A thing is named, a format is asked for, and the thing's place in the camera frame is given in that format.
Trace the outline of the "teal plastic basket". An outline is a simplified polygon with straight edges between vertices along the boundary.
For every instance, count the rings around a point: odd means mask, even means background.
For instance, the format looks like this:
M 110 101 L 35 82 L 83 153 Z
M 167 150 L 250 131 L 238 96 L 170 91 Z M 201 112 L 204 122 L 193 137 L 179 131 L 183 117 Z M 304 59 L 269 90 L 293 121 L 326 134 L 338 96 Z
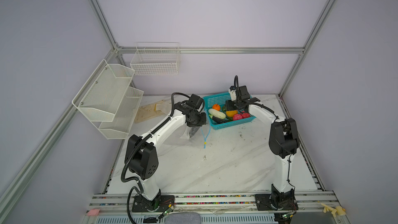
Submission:
M 228 92 L 204 97 L 205 113 L 214 130 L 252 122 L 255 117 L 247 111 L 238 110 Z

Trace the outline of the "orange toy tangerine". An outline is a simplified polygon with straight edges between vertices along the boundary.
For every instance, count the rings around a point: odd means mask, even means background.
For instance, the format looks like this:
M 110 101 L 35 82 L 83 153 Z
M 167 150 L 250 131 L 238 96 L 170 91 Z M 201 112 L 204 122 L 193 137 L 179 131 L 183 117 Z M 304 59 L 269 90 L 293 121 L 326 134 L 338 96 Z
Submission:
M 221 111 L 221 106 L 218 105 L 218 104 L 214 104 L 214 105 L 212 106 L 212 109 L 217 110 L 217 111 Z

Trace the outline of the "clear zip top bag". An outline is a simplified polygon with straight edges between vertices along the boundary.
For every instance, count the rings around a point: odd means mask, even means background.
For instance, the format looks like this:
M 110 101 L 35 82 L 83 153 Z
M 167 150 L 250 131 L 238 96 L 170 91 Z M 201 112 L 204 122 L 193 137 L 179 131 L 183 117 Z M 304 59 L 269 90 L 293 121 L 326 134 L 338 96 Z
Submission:
M 201 127 L 183 126 L 178 128 L 167 138 L 165 144 L 182 147 L 205 149 L 211 133 L 210 124 Z

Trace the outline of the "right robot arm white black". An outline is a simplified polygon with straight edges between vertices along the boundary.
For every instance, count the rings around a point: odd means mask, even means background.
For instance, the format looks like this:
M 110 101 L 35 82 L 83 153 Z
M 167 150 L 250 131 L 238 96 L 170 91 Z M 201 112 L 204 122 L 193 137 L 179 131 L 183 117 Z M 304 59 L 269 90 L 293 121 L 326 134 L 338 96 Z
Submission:
M 281 210 L 294 203 L 295 186 L 291 182 L 292 162 L 300 146 L 296 121 L 280 119 L 271 108 L 251 97 L 246 86 L 234 83 L 229 89 L 232 103 L 237 110 L 255 116 L 270 127 L 268 146 L 275 155 L 275 177 L 271 185 L 270 205 Z

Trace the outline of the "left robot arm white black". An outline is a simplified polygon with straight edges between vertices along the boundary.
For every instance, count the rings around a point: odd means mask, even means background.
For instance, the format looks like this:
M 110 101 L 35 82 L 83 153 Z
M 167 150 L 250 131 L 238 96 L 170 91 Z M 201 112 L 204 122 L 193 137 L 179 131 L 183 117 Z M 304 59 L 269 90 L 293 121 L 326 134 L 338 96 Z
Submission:
M 136 181 L 139 194 L 147 201 L 154 201 L 161 195 L 155 172 L 159 167 L 157 149 L 178 128 L 200 128 L 206 124 L 204 99 L 196 94 L 188 96 L 175 92 L 171 95 L 170 113 L 155 127 L 142 135 L 132 135 L 128 139 L 121 181 Z

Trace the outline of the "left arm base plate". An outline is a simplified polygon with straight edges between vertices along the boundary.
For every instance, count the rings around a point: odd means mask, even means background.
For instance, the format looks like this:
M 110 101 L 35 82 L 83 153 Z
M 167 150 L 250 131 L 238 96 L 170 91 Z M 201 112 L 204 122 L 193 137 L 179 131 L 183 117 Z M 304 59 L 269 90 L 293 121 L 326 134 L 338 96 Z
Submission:
M 147 200 L 141 195 L 134 197 L 130 210 L 133 213 L 164 212 L 170 205 L 175 204 L 174 196 L 159 196 L 154 200 Z

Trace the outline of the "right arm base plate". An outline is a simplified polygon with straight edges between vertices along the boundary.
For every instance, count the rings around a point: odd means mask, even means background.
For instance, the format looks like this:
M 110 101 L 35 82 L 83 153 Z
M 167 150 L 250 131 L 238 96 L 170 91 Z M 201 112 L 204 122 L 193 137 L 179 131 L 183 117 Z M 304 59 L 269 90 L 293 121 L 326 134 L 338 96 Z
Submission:
M 296 211 L 298 209 L 297 201 L 291 193 L 256 194 L 255 202 L 259 211 Z

